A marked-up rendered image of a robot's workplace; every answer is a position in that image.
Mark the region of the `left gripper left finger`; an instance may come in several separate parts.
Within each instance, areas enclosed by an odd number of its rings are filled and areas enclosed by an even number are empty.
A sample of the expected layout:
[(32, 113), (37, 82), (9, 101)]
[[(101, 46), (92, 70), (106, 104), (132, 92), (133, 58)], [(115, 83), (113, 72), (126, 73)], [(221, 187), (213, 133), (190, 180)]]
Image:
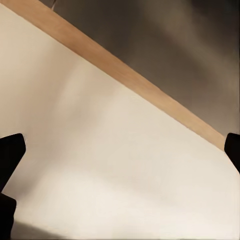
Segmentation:
[(0, 193), (26, 152), (22, 133), (0, 138)]

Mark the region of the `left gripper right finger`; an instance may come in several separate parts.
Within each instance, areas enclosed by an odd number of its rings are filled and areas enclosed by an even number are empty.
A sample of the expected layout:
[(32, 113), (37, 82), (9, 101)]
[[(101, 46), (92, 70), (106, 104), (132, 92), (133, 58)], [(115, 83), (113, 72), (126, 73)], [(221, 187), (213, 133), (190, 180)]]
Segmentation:
[(240, 173), (240, 135), (229, 133), (225, 140), (224, 152)]

